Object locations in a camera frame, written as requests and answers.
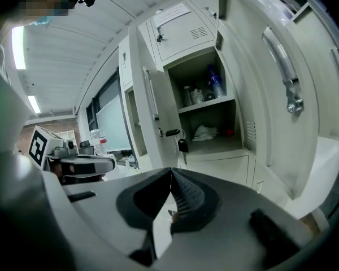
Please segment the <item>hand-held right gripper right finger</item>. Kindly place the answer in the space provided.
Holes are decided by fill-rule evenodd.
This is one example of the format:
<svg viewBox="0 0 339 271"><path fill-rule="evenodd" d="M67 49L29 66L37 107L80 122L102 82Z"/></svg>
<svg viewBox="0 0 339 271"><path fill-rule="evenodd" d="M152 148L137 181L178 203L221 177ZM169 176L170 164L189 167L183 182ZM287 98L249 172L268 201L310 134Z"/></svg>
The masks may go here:
<svg viewBox="0 0 339 271"><path fill-rule="evenodd" d="M178 217L159 271L297 271L311 240L306 227L237 183L172 169Z"/></svg>

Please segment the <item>black framed window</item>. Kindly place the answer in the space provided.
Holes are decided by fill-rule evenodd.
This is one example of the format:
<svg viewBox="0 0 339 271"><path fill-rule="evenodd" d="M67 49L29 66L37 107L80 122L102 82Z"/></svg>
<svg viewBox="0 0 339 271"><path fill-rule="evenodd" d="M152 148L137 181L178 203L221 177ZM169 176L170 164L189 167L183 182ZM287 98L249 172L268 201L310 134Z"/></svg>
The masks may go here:
<svg viewBox="0 0 339 271"><path fill-rule="evenodd" d="M99 129L97 113L108 102L110 102L112 99L114 99L117 95L120 96L121 108L122 108L122 112L123 112L123 116L124 116L125 127L126 127L126 130L127 130L131 149L126 150L126 151L107 152L105 155L113 154L115 159L120 164L124 164L124 162L126 160L129 161L129 163L135 163L137 160L136 160L136 156L134 154L132 142L131 142L131 139L130 139L127 120L125 118L124 105L123 105L123 99L122 99L121 88L120 88L120 75L119 75L118 69L110 76L110 78L100 88L98 93L94 96L94 98L92 98L92 102L86 108L86 115L87 115L87 119L88 119L89 131L91 131L93 129Z"/></svg>

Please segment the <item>patterned cup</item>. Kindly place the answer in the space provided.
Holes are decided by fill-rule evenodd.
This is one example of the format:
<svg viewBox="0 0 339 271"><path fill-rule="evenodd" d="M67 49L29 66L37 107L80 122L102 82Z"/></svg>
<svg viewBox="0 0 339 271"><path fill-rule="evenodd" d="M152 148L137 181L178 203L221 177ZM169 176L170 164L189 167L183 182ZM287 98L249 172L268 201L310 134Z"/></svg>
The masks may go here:
<svg viewBox="0 0 339 271"><path fill-rule="evenodd" d="M203 92L201 89L195 88L192 91L192 101L193 101L193 104L200 104L205 101Z"/></svg>

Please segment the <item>grey metal locker cabinet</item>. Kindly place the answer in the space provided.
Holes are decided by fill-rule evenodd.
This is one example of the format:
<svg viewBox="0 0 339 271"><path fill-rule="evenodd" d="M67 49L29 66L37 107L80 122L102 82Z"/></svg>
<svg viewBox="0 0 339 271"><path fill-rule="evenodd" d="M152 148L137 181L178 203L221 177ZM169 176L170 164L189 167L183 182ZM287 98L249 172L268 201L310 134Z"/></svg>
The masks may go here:
<svg viewBox="0 0 339 271"><path fill-rule="evenodd" d="M269 1L275 9L276 16L280 18L285 27L303 6L311 6L320 19L325 22L336 42L339 43L339 24L335 13L329 9L329 3L322 0ZM266 170L264 177L254 174L252 180L246 180L247 185L256 186L259 191L268 189L271 192L285 192L278 180L270 174L268 168L259 164L255 155L243 145L240 112L232 80L216 50L218 0L182 0L157 10L166 10L180 3L184 3L190 8L191 12L159 28L155 27L153 16L142 25L132 23L129 26L128 35L119 47L121 72L125 78L132 82L140 131L148 158L145 132L142 130L142 125L149 117L143 67L168 74L181 127L185 131L186 140L189 144L188 159L197 163L199 171L204 172L210 167L213 167L216 171L221 171L225 168L231 154L244 152L254 159L255 166L263 167ZM164 38L162 43L156 41L159 33ZM190 86L191 93L195 88L201 89L203 96L208 91L213 92L212 86L208 84L210 76L207 66L209 64L214 66L222 79L224 96L186 107L184 86ZM194 133L200 125L217 128L219 133L214 139L193 142ZM226 129L232 129L234 135L231 137L225 136L224 131ZM339 140L322 137L319 134L318 126L315 159L304 192L309 189L313 182L312 173L315 168L315 160L320 154L320 148L326 142L332 141Z"/></svg>

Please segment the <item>white crumpled cloth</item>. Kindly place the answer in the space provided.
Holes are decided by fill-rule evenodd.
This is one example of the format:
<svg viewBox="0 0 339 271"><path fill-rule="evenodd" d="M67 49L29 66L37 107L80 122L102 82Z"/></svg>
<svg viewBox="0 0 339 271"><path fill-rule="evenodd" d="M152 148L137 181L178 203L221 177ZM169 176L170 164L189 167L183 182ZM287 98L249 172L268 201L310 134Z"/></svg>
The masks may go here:
<svg viewBox="0 0 339 271"><path fill-rule="evenodd" d="M217 128L209 128L204 125L200 125L194 133L192 139L193 142L206 141L214 139L218 135Z"/></svg>

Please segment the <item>ceiling light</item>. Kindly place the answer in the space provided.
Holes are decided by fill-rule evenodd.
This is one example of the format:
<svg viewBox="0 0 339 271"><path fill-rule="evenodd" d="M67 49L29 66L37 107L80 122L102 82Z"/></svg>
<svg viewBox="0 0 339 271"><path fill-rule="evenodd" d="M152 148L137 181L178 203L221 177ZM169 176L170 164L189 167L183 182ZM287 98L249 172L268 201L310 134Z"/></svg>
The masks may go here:
<svg viewBox="0 0 339 271"><path fill-rule="evenodd" d="M26 69L24 57L24 27L14 27L11 31L12 53L17 70Z"/></svg>
<svg viewBox="0 0 339 271"><path fill-rule="evenodd" d="M28 100L34 113L35 114L41 113L36 97L34 95L29 95Z"/></svg>

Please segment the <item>blue face mask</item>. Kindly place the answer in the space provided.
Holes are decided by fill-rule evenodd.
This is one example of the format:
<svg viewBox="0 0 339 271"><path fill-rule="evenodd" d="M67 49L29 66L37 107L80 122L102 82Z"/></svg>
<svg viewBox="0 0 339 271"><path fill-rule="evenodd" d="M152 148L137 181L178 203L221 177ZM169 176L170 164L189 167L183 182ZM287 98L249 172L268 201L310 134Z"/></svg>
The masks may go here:
<svg viewBox="0 0 339 271"><path fill-rule="evenodd" d="M49 25L54 18L54 15L41 16L38 20L29 23L29 25Z"/></svg>

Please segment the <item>frosted glass panel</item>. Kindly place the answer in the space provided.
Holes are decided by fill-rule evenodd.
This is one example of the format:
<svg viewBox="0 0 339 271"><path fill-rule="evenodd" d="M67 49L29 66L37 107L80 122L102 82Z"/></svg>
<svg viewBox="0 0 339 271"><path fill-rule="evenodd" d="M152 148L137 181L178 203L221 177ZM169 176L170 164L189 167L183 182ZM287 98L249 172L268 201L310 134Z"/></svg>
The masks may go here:
<svg viewBox="0 0 339 271"><path fill-rule="evenodd" d="M97 119L99 129L106 138L104 143L104 150L106 152L131 149L119 95L108 102L97 113Z"/></svg>

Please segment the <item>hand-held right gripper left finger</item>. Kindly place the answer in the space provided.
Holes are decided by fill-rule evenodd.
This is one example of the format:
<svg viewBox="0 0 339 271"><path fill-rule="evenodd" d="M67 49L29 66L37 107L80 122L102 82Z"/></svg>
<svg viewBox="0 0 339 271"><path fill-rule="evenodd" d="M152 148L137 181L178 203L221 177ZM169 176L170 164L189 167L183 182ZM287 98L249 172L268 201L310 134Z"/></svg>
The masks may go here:
<svg viewBox="0 0 339 271"><path fill-rule="evenodd" d="M75 271L172 271L167 202L172 170L64 187L76 198L68 223Z"/></svg>

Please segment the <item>grey metal locker door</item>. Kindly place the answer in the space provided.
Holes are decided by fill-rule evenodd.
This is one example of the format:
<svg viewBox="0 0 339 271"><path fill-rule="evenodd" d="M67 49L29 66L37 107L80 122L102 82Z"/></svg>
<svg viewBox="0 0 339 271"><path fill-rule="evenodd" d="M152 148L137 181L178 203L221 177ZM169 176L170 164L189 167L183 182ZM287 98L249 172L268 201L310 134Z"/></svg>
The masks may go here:
<svg viewBox="0 0 339 271"><path fill-rule="evenodd" d="M176 167L186 169L178 143L185 139L175 96L167 73L143 67L146 103L149 117L142 125L145 143L153 169Z"/></svg>
<svg viewBox="0 0 339 271"><path fill-rule="evenodd" d="M269 0L218 0L216 50L232 80L244 147L299 198L315 159L319 114L294 37Z"/></svg>
<svg viewBox="0 0 339 271"><path fill-rule="evenodd" d="M286 26L306 60L319 113L319 134L339 140L339 43L311 6L303 6Z"/></svg>

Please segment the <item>white paper note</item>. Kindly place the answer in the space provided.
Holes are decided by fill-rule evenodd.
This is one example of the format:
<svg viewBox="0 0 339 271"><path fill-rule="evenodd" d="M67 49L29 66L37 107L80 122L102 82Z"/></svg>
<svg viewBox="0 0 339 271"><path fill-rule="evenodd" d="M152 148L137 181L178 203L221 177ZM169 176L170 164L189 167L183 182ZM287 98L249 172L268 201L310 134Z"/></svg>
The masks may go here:
<svg viewBox="0 0 339 271"><path fill-rule="evenodd" d="M190 8L188 8L184 3L180 3L166 10L158 10L153 16L153 22L155 27L159 28L162 25L190 12Z"/></svg>

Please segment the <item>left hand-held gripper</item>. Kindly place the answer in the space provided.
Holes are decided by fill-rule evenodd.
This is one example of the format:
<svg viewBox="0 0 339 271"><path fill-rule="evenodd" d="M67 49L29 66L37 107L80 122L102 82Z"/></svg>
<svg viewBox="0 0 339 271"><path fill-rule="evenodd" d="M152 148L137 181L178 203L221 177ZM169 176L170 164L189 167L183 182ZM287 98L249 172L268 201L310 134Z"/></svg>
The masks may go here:
<svg viewBox="0 0 339 271"><path fill-rule="evenodd" d="M48 159L60 160L64 176L99 176L115 169L116 162L114 159L106 157L71 157L77 154L77 146L73 140L63 139L52 131L38 125L34 127L28 156L38 169L45 170Z"/></svg>

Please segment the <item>blue bottle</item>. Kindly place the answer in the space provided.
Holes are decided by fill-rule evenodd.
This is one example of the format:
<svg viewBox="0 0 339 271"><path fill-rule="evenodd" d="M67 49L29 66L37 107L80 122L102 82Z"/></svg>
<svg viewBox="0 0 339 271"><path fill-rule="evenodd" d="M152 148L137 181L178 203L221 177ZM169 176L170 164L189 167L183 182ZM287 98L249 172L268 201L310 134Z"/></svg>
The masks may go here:
<svg viewBox="0 0 339 271"><path fill-rule="evenodd" d="M210 76L210 80L209 80L208 84L212 86L215 97L216 98L223 97L224 91L223 91L223 87L222 87L221 77L217 74L217 72L216 72L216 70L215 70L215 68L212 64L209 64L207 66L207 71L208 71L208 74Z"/></svg>

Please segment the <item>clear water bottles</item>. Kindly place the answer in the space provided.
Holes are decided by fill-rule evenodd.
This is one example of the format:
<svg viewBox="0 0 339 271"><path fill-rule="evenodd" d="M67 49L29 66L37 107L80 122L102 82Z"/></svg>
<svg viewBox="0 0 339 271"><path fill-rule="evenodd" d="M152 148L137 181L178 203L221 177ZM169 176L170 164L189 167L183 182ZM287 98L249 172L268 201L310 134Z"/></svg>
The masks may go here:
<svg viewBox="0 0 339 271"><path fill-rule="evenodd" d="M92 139L92 143L94 146L94 152L97 155L104 155L107 153L106 149L106 143L107 143L107 138L106 135L103 131L100 129L93 129L90 131L90 136Z"/></svg>

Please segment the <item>clear jar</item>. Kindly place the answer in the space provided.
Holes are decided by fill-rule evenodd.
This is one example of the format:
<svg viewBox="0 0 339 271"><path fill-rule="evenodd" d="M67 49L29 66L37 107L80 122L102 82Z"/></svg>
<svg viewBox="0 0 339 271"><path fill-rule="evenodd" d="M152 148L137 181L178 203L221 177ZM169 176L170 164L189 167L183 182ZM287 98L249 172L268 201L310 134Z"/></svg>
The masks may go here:
<svg viewBox="0 0 339 271"><path fill-rule="evenodd" d="M186 107L193 105L190 86L184 86L184 103Z"/></svg>

